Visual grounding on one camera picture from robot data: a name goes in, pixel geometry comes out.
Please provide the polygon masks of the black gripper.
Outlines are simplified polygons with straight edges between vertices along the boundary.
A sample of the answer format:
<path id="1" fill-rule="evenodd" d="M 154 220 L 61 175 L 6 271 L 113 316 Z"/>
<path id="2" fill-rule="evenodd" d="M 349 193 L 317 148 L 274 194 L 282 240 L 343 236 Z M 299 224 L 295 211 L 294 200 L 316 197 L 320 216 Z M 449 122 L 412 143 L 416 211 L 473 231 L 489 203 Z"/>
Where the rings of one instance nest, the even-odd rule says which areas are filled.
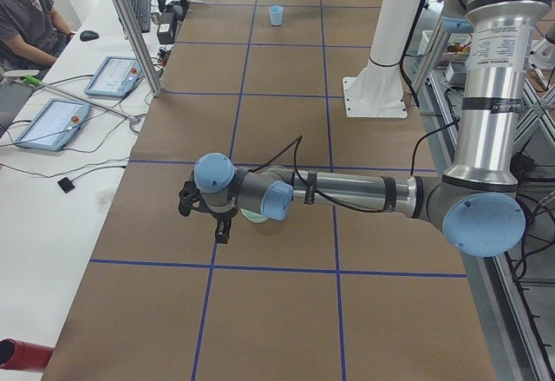
<path id="1" fill-rule="evenodd" d="M 232 229 L 232 219 L 238 213 L 236 207 L 224 204 L 222 207 L 209 205 L 203 194 L 197 189 L 193 181 L 186 181 L 179 191 L 178 211 L 182 216 L 189 216 L 192 211 L 208 213 L 216 221 L 215 240 L 218 244 L 227 244 Z"/>

